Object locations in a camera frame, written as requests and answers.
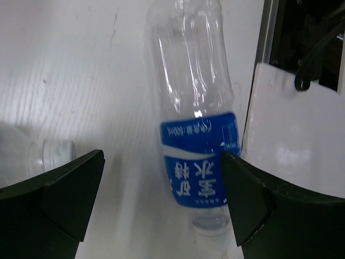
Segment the blue label clear water bottle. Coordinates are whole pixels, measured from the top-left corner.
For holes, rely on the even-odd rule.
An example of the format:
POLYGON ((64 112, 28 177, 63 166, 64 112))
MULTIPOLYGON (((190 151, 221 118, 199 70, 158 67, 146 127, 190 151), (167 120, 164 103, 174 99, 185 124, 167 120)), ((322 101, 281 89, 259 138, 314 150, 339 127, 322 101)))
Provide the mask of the blue label clear water bottle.
POLYGON ((221 155, 240 154, 221 4, 154 1, 146 29, 171 192, 198 235, 219 236, 230 221, 221 155))

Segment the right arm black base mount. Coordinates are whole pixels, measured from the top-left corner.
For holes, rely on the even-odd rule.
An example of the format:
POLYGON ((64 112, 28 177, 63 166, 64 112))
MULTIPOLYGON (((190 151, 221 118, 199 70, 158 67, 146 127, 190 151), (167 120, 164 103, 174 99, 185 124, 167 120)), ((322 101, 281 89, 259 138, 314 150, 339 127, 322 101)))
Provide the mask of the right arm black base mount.
POLYGON ((344 1, 265 1, 256 61, 340 92, 344 82, 344 1))

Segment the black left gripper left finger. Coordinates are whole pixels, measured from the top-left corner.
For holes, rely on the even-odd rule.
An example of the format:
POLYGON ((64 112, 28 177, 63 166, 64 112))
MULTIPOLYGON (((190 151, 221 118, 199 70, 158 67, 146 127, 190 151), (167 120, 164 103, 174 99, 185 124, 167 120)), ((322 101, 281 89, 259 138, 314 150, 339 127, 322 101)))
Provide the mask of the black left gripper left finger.
POLYGON ((1 189, 1 258, 75 258, 105 165, 95 149, 1 189))

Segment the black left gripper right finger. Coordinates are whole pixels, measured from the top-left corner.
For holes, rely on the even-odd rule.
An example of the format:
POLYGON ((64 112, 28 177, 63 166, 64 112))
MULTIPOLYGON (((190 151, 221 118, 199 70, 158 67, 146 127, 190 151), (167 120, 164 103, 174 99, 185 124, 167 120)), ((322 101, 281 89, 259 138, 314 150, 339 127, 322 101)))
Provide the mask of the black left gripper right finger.
POLYGON ((344 258, 344 199, 317 193, 223 152, 221 173, 245 258, 344 258))

